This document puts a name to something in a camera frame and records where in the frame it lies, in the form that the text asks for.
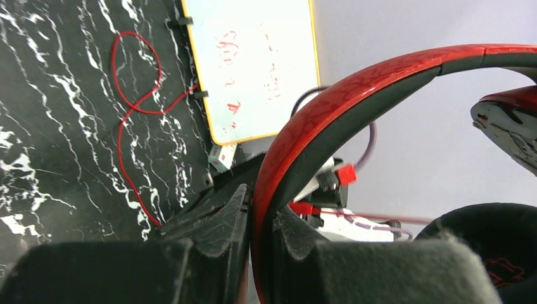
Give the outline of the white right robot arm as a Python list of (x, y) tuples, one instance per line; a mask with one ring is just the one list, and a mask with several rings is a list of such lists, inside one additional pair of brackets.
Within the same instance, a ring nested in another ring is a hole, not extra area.
[(457, 241), (332, 242), (290, 209), (305, 182), (334, 192), (353, 169), (318, 166), (366, 125), (414, 93), (402, 84), (373, 94), (337, 117), (285, 171), (258, 241), (255, 272), (264, 303), (500, 303), (477, 256)]

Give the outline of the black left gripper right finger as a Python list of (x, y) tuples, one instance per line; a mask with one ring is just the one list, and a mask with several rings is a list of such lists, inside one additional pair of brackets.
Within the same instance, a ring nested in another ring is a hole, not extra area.
[(273, 303), (500, 303), (454, 239), (332, 242), (284, 210), (273, 221)]

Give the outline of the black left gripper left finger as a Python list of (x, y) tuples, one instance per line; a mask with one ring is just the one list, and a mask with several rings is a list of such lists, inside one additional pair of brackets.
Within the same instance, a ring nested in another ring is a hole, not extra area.
[(32, 248), (1, 287), (2, 303), (246, 303), (250, 189), (212, 214), (146, 242)]

